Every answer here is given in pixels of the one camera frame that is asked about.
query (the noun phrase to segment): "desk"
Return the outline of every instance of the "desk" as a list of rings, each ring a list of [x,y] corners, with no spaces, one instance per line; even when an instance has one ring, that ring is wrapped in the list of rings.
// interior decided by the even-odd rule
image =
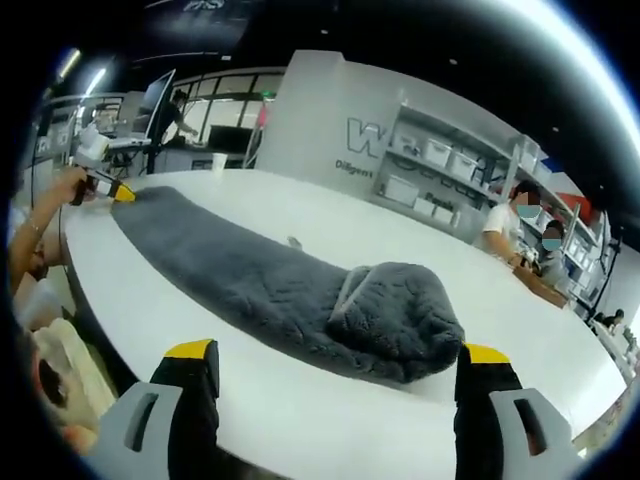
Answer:
[[[525,387],[589,427],[625,388],[598,339],[572,312],[533,295],[510,269],[444,233],[322,187],[255,170],[134,179],[170,185],[245,228],[343,268],[411,262],[442,280],[467,341],[507,354]],[[108,205],[84,205],[67,224],[73,266],[105,334],[147,380],[177,343],[220,348],[219,445],[295,479],[453,479],[455,367],[403,388],[344,378],[297,361],[231,327],[158,274]],[[123,281],[122,269],[126,271]]]

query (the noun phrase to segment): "white wall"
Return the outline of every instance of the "white wall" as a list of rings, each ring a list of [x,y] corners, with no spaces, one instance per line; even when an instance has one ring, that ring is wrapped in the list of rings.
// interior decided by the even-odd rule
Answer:
[[[347,62],[337,52],[302,50],[294,54],[280,85],[256,168],[366,197],[402,102],[505,149],[518,134],[483,108],[435,85]]]
[[[624,323],[640,339],[640,253],[627,245],[622,245],[600,305],[599,310],[605,315],[613,315],[622,308]]]

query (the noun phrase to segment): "gray fuzzy blanket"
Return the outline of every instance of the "gray fuzzy blanket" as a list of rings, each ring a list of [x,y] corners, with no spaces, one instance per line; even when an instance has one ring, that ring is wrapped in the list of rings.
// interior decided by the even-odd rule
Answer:
[[[113,205],[133,245],[177,288],[263,343],[336,373],[402,383],[456,360],[464,331],[430,270],[383,263],[349,272],[170,187],[136,195]]]

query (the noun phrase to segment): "window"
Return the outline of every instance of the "window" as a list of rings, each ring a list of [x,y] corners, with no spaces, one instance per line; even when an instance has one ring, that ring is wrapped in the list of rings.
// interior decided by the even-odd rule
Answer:
[[[213,92],[216,89],[216,84],[218,83],[217,78],[209,78],[207,80],[203,80],[198,85],[198,97],[204,97],[206,95],[213,95]]]
[[[207,114],[207,107],[209,105],[209,100],[196,100],[192,102],[188,102],[184,107],[184,123],[189,125],[191,128],[195,128],[198,130],[198,133],[201,133],[202,124],[204,123],[204,117]],[[176,136],[178,132],[178,127],[175,123],[169,125],[167,129],[167,133],[163,138],[163,143],[171,140]]]
[[[247,108],[244,111],[244,117],[242,117],[242,124],[240,126],[253,129],[261,108],[262,102],[247,102]]]
[[[222,77],[216,93],[245,93],[252,82],[253,75]]]
[[[227,127],[237,127],[238,119],[242,113],[242,106],[245,102],[218,100],[211,103],[211,111],[204,129],[203,141],[209,139],[211,125],[224,125]]]
[[[282,75],[260,75],[253,91],[256,93],[276,93],[280,88],[280,83],[282,83]]]

